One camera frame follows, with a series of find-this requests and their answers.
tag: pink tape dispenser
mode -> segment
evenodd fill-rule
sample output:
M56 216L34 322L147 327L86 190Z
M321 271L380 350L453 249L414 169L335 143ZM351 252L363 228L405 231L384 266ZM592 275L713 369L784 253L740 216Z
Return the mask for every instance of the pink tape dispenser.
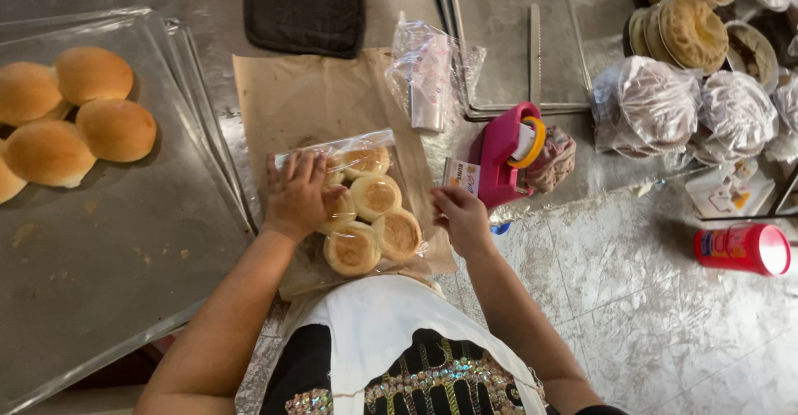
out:
M538 157L546 140L540 110L523 102L485 126L480 154L479 198L496 207L532 195L526 184L518 184L518 169Z

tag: person's left hand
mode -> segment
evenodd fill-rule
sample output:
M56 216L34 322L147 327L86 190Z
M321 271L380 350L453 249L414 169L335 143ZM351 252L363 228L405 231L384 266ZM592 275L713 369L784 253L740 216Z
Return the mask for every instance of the person's left hand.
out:
M346 188L342 185L322 194L327 172L324 152L316 155L313 151L292 151L281 171L274 165L274 153L267 161L269 202L263 231L275 230L300 242L326 220Z

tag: stack of baking trays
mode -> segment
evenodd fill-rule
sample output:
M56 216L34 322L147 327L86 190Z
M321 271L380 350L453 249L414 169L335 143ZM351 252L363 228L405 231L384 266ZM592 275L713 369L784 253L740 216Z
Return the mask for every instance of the stack of baking trays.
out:
M254 238L188 28L145 7L0 24L0 67L84 46L127 61L158 131L140 161L0 205L0 413L185 323Z

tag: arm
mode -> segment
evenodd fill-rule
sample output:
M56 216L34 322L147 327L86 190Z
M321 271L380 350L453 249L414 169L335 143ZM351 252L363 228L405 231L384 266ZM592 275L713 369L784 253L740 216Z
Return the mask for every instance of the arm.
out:
M534 369L547 399L563 415L603 405L571 350L494 246L484 204L456 187L435 188L433 196L441 210L436 224L449 232L464 257L491 333Z
M326 156L294 152L281 172L269 156L269 202L261 233L214 290L155 370L135 413L235 413L266 313L297 244L326 216Z

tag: person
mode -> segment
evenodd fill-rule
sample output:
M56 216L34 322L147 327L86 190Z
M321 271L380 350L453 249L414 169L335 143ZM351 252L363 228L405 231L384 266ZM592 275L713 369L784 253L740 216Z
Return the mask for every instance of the person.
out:
M167 351L134 413L235 413L266 313L297 244L344 188L324 154L269 155L263 228ZM410 277L365 277L292 302L261 413L606 415L574 355L493 244L484 204L431 190L488 331Z

